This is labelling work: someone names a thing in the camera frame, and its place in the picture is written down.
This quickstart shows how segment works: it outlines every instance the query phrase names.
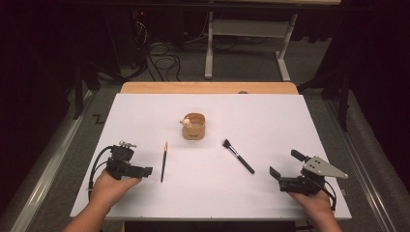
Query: brush handle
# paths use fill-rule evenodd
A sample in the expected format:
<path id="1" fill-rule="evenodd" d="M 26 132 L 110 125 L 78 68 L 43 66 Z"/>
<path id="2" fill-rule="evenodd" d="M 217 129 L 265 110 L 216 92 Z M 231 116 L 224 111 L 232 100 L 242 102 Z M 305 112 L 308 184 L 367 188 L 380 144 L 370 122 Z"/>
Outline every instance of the brush handle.
<path id="1" fill-rule="evenodd" d="M 237 158 L 249 170 L 250 173 L 252 174 L 255 173 L 255 171 L 249 166 L 249 164 L 241 156 L 238 156 Z"/>
<path id="2" fill-rule="evenodd" d="M 161 182 L 163 181 L 163 172 L 165 171 L 165 162 L 166 162 L 166 152 L 163 153 Z"/>

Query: paintbrush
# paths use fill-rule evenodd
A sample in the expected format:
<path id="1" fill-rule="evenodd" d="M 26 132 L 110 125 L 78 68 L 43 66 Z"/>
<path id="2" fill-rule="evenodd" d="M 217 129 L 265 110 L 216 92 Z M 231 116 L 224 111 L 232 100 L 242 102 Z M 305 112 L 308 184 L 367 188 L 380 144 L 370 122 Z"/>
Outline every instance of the paintbrush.
<path id="1" fill-rule="evenodd" d="M 168 141 L 165 143 L 165 147 L 163 148 L 163 160 L 162 160 L 162 173 L 161 173 L 161 182 L 163 180 L 163 172 L 165 170 L 165 162 L 166 162 L 166 152 L 168 151 Z"/>
<path id="2" fill-rule="evenodd" d="M 249 166 L 249 164 L 239 155 L 239 153 L 235 150 L 235 148 L 232 147 L 232 145 L 230 144 L 230 142 L 225 139 L 225 141 L 223 142 L 223 147 L 227 148 L 229 151 L 231 151 L 231 153 L 233 155 L 236 156 L 236 158 L 238 158 L 238 160 L 249 170 L 250 173 L 255 173 L 255 171 Z"/>

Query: small wooden bowl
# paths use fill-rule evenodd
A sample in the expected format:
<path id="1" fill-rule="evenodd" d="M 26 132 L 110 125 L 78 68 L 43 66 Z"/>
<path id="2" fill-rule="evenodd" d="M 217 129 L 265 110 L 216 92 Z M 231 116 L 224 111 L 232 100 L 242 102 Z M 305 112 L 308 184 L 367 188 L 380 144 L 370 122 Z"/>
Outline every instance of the small wooden bowl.
<path id="1" fill-rule="evenodd" d="M 199 140 L 205 136 L 205 116 L 200 113 L 189 113 L 184 119 L 190 118 L 191 127 L 182 127 L 182 135 L 187 140 Z"/>

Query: white metal frame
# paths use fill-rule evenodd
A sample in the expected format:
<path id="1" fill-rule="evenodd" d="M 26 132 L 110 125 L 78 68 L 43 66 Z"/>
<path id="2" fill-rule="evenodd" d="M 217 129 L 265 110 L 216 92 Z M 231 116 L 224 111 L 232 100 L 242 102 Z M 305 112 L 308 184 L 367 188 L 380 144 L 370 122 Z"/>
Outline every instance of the white metal frame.
<path id="1" fill-rule="evenodd" d="M 288 22 L 249 21 L 214 19 L 214 13 L 209 12 L 208 22 L 208 48 L 205 61 L 205 79 L 212 79 L 214 66 L 213 37 L 214 35 L 233 35 L 250 37 L 283 38 L 280 51 L 275 52 L 280 75 L 283 81 L 290 81 L 289 72 L 284 62 L 284 54 L 289 45 L 297 14 L 293 14 Z"/>

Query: black cable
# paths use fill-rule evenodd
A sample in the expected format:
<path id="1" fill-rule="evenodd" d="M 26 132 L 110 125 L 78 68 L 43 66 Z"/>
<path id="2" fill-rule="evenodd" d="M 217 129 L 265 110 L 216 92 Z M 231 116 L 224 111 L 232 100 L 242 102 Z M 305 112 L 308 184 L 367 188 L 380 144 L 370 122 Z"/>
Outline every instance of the black cable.
<path id="1" fill-rule="evenodd" d="M 251 41 L 241 40 L 241 38 L 245 38 L 245 37 L 238 38 L 238 42 L 241 44 L 263 44 L 263 43 L 267 43 L 274 39 L 273 37 L 262 37 L 262 40 L 260 42 L 251 42 Z"/>
<path id="2" fill-rule="evenodd" d="M 208 38 L 207 36 L 203 36 L 203 34 L 205 33 L 205 29 L 206 29 L 207 25 L 209 25 L 209 12 L 206 14 L 205 21 L 204 21 L 204 26 L 202 27 L 202 31 L 199 33 L 199 36 L 197 36 L 193 40 L 184 42 L 184 44 L 187 44 L 188 46 L 191 46 L 191 47 L 202 47 L 202 46 L 204 46 L 205 43 L 202 43 L 201 46 L 194 46 L 194 45 L 190 45 L 190 44 L 191 43 L 196 43 L 196 42 L 202 41 L 203 39 Z"/>
<path id="3" fill-rule="evenodd" d="M 331 190 L 332 190 L 332 192 L 333 192 L 333 194 L 334 194 L 334 202 L 333 202 L 333 205 L 332 205 L 332 211 L 335 211 L 336 210 L 336 203 L 337 203 L 337 197 L 336 197 L 336 193 L 335 193 L 335 190 L 333 189 L 333 187 L 331 186 L 331 184 L 329 184 L 329 182 L 327 182 L 327 181 L 325 181 L 325 183 L 326 184 L 328 184 L 328 186 L 331 188 Z"/>
<path id="4" fill-rule="evenodd" d="M 98 78 L 99 78 L 100 80 L 105 81 L 105 82 L 120 82 L 120 83 L 125 83 L 125 82 L 127 82 L 127 81 L 130 81 L 132 78 L 137 77 L 137 76 L 141 75 L 142 73 L 144 73 L 144 71 L 145 71 L 145 70 L 147 69 L 147 67 L 148 67 L 147 61 L 146 61 L 146 60 L 143 60 L 142 63 L 140 64 L 140 66 L 139 66 L 139 69 L 138 69 L 136 72 L 132 73 L 132 74 L 129 75 L 129 76 L 122 76 L 122 75 L 120 75 L 120 74 L 118 74 L 118 73 L 116 73 L 116 72 L 112 72 L 112 71 L 106 70 L 106 69 L 104 69 L 103 67 L 100 67 L 100 66 L 96 65 L 95 63 L 93 63 L 93 62 L 91 62 L 91 61 L 88 61 L 88 63 L 89 63 L 90 65 L 92 65 L 93 67 L 97 68 L 97 70 L 101 70 L 103 73 L 105 73 L 105 74 L 107 74 L 108 76 L 110 76 L 110 77 L 113 78 L 113 79 L 105 78 L 105 77 L 102 77 L 102 76 L 99 75 Z"/>
<path id="5" fill-rule="evenodd" d="M 96 172 L 97 172 L 97 170 L 98 170 L 103 164 L 105 164 L 105 163 L 106 163 L 106 161 L 100 163 L 100 165 L 98 165 L 98 166 L 96 167 Z"/>
<path id="6" fill-rule="evenodd" d="M 102 149 L 102 151 L 100 151 L 99 155 L 96 157 L 96 160 L 94 161 L 93 168 L 91 169 L 91 173 L 90 173 L 90 180 L 88 182 L 88 200 L 90 200 L 91 191 L 93 190 L 93 186 L 94 186 L 94 175 L 96 174 L 96 171 L 97 171 L 97 168 L 98 168 L 97 163 L 99 162 L 100 157 L 103 155 L 103 153 L 106 150 L 108 150 L 108 149 L 112 150 L 113 148 L 114 148 L 114 146 L 108 146 L 108 147 Z"/>
<path id="7" fill-rule="evenodd" d="M 308 232 L 312 232 L 312 229 L 314 229 L 314 227 L 313 227 L 312 224 L 310 224 L 310 221 L 309 221 L 309 220 L 307 220 L 307 226 L 310 227 L 310 229 L 308 230 Z"/>
<path id="8" fill-rule="evenodd" d="M 185 45 L 193 48 L 200 48 L 207 46 L 208 42 L 204 41 L 204 39 L 207 39 L 208 37 L 202 37 L 199 39 L 195 39 L 194 41 L 186 42 Z"/>
<path id="9" fill-rule="evenodd" d="M 311 225 L 311 224 L 309 224 L 308 222 L 307 222 L 307 225 L 303 225 L 303 226 L 296 226 L 296 231 L 299 231 L 299 230 L 308 230 L 309 232 L 311 232 L 311 230 L 313 229 L 314 227 L 313 227 L 313 225 Z"/>
<path id="10" fill-rule="evenodd" d="M 152 53 L 152 50 L 153 50 L 154 48 L 156 48 L 156 47 L 159 47 L 160 45 L 163 46 L 164 48 L 166 48 L 166 50 L 163 51 L 163 52 L 161 52 L 161 53 L 155 53 L 155 54 L 153 54 L 153 53 Z M 149 59 L 150 59 L 150 61 L 151 61 L 151 64 L 154 66 L 154 68 L 156 69 L 157 73 L 159 74 L 159 76 L 160 76 L 160 78 L 161 78 L 162 81 L 165 81 L 165 80 L 169 81 L 169 76 L 168 76 L 168 74 L 169 74 L 169 72 L 170 72 L 172 69 L 174 69 L 175 67 L 177 68 L 177 72 L 176 72 L 176 74 L 175 74 L 175 78 L 176 78 L 178 81 L 181 81 L 181 79 L 179 78 L 179 72 L 180 72 L 180 70 L 181 70 L 181 60 L 180 60 L 179 56 L 173 55 L 173 54 L 167 54 L 168 52 L 169 52 L 169 47 L 168 47 L 167 45 L 163 44 L 163 43 L 156 44 L 156 45 L 151 45 L 151 48 L 150 48 L 150 52 L 149 52 L 149 54 L 148 54 L 148 57 L 149 57 Z M 156 61 L 154 61 L 154 60 L 153 60 L 153 56 L 158 57 L 158 59 L 157 59 Z M 163 62 L 163 61 L 171 61 L 171 64 L 168 65 L 168 66 L 163 66 L 163 67 L 162 67 L 162 66 L 159 65 L 159 63 L 160 63 L 160 62 Z M 155 79 L 154 76 L 153 76 L 153 74 L 151 73 L 151 70 L 149 70 L 149 72 L 150 72 L 151 77 L 152 77 L 153 79 Z"/>
<path id="11" fill-rule="evenodd" d="M 238 43 L 238 37 L 235 36 L 218 36 L 215 37 L 216 40 L 219 40 L 221 43 L 224 44 L 228 44 L 228 43 L 233 43 L 231 46 L 227 47 L 227 48 L 219 48 L 216 46 L 216 43 L 214 44 L 214 49 L 216 50 L 230 50 L 233 47 L 236 46 L 236 44 Z"/>
<path id="12" fill-rule="evenodd" d="M 153 73 L 151 72 L 149 66 L 147 66 L 147 70 L 148 70 L 148 73 L 151 75 L 151 78 L 153 79 L 153 81 L 156 81 L 156 79 L 154 78 L 154 75 L 153 75 Z"/>
<path id="13" fill-rule="evenodd" d="M 306 180 L 310 181 L 311 183 L 313 183 L 314 185 L 318 186 L 319 188 L 321 188 L 331 199 L 332 199 L 332 211 L 334 212 L 336 209 L 336 203 L 337 203 L 337 197 L 336 197 L 336 193 L 335 190 L 333 189 L 333 187 L 327 182 L 325 181 L 325 183 L 328 184 L 328 186 L 332 189 L 334 195 L 332 195 L 331 193 L 328 192 L 328 190 L 324 187 L 321 187 L 319 184 L 317 184 L 315 181 L 311 180 L 310 178 L 305 178 Z"/>

